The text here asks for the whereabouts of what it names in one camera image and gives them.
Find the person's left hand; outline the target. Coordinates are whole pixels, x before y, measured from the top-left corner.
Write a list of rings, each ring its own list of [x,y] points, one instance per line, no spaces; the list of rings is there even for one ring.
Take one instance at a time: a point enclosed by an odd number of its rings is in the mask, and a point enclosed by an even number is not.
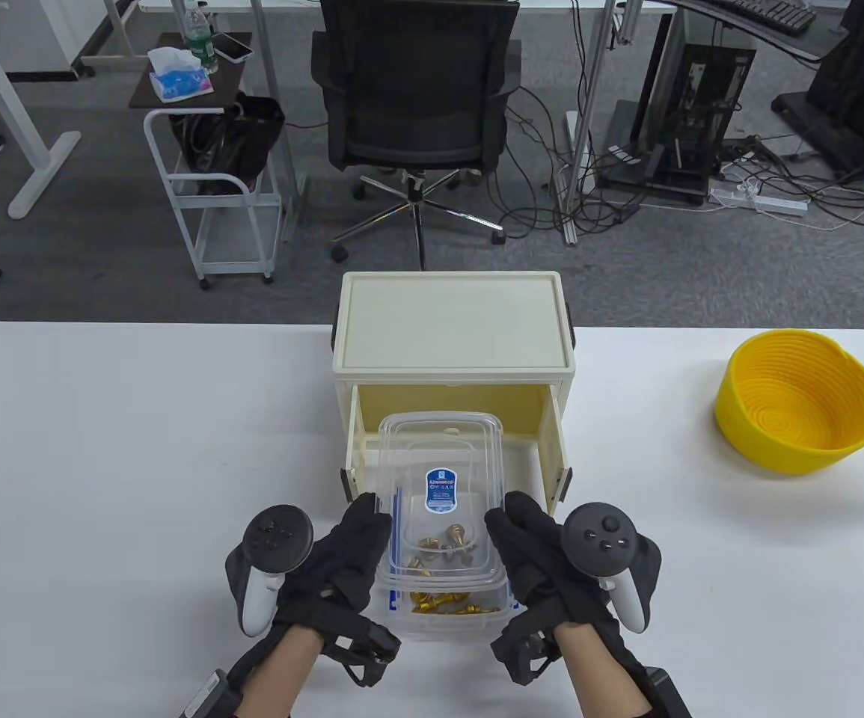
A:
[[[262,510],[225,561],[240,630],[257,637],[271,627],[302,626],[326,642],[367,635],[361,615],[391,527],[373,492],[357,496],[319,539],[299,507]]]

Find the person's right hand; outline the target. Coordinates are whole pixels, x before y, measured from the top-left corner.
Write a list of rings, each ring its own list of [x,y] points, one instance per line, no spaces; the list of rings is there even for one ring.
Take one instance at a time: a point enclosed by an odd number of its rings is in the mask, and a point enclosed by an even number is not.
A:
[[[531,610],[558,604],[552,625],[608,622],[613,608],[630,632],[648,628],[662,554],[621,509],[585,503],[559,524],[515,490],[484,522],[517,601]]]

